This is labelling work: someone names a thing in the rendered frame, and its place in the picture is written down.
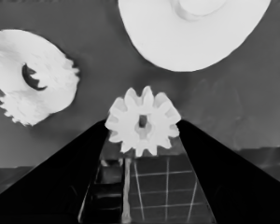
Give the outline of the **large thick white disc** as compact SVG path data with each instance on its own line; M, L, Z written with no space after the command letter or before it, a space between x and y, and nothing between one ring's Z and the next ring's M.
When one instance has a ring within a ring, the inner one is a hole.
M133 46L158 67L193 72L239 48L272 0L118 0Z

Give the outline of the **dark robot body block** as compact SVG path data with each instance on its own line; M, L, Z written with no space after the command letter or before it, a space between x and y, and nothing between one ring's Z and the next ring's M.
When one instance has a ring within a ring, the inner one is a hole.
M79 213L80 224L131 224L130 159L100 159Z

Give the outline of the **small white toothed gear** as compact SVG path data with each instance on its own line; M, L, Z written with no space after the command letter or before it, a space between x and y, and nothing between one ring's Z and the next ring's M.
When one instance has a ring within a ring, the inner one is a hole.
M140 158L147 150L158 155L158 147L172 148L171 139L179 136L177 123L181 115L165 92L156 95L150 86L145 86L138 95L129 88L123 97L118 97L109 109L105 122L111 132L109 141L121 143L120 152L134 150Z

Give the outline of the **white round carrier with pins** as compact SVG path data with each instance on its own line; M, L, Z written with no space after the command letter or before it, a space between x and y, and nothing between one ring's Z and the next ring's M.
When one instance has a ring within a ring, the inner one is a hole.
M41 35L20 29L0 30L0 91L45 105L48 65L67 58Z

